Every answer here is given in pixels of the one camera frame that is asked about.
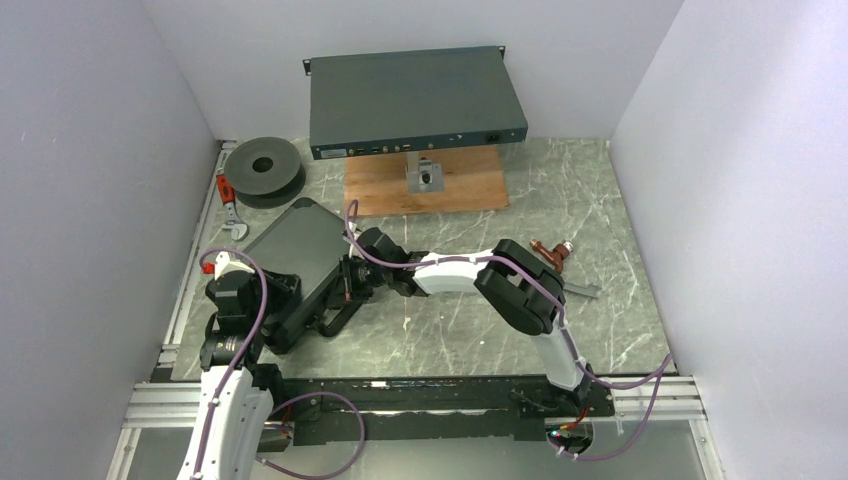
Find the metal bracket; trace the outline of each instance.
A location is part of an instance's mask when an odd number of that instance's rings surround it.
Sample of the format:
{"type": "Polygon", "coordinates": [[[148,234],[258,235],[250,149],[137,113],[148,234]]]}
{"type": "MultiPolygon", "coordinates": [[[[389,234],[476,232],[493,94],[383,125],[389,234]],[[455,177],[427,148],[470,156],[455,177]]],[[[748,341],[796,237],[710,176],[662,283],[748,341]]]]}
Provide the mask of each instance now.
{"type": "Polygon", "coordinates": [[[409,193],[434,193],[445,190],[442,166],[418,152],[406,152],[406,183],[409,193]]]}

